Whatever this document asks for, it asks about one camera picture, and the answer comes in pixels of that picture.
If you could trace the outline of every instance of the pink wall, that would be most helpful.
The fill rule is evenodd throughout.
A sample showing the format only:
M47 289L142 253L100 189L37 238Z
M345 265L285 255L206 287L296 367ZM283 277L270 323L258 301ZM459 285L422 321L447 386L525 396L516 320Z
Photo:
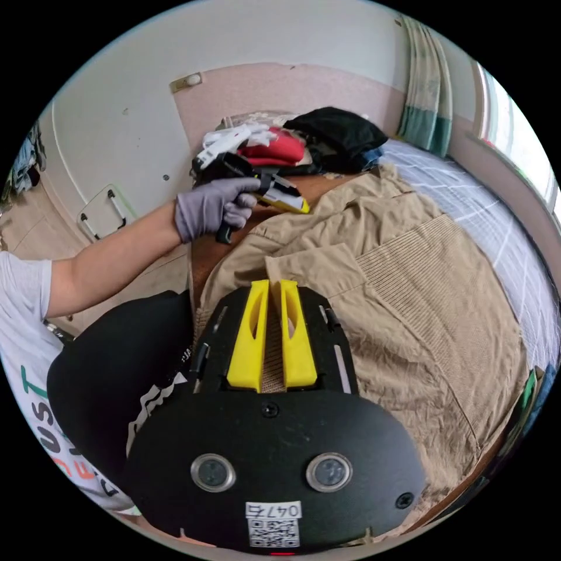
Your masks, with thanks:
M316 65L243 64L203 73L203 83L175 94L189 145L197 151L203 135L222 117L260 110L305 113L333 105L366 113L395 135L405 94L343 70ZM498 195L519 218L550 268L561 293L561 240L538 196L499 158L466 135L473 123L455 116L450 155Z
M307 113L333 105L366 113L386 134L399 126L405 94L370 78L311 64L241 64L203 73L203 82L175 94L189 145L222 117L260 110Z

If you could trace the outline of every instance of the white t-shirt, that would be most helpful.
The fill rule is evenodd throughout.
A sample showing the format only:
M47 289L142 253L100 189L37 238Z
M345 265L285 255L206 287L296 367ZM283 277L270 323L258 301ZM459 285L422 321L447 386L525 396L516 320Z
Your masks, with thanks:
M50 286L50 261L21 261L0 252L0 358L8 382L33 433L63 473L101 507L134 511L131 499L76 452L50 410L47 373L63 348L43 324Z

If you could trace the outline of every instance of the window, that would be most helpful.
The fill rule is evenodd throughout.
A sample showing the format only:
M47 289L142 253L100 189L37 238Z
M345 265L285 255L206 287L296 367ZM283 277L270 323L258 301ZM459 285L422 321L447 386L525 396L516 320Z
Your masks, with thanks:
M506 90L486 70L480 68L484 91L482 140L500 152L531 185L557 216L558 187L549 158L528 119Z

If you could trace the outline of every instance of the white wall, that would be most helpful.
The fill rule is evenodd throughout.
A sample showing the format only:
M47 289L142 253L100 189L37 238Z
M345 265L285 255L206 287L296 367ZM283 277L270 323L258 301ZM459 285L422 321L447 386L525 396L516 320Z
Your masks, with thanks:
M56 96L41 119L47 181L72 220L110 183L139 216L149 212L190 185L191 151L170 82L236 64L308 63L405 91L407 42L395 18L364 0L202 0L157 16L114 41ZM473 119L467 56L443 43L456 111Z

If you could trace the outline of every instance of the hand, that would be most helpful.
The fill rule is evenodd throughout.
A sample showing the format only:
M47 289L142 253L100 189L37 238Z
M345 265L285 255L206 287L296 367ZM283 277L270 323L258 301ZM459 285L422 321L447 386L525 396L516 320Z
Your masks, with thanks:
M184 244L218 231L222 220L239 230L251 216L257 199L250 195L261 182L257 178L216 179L175 201L175 225Z

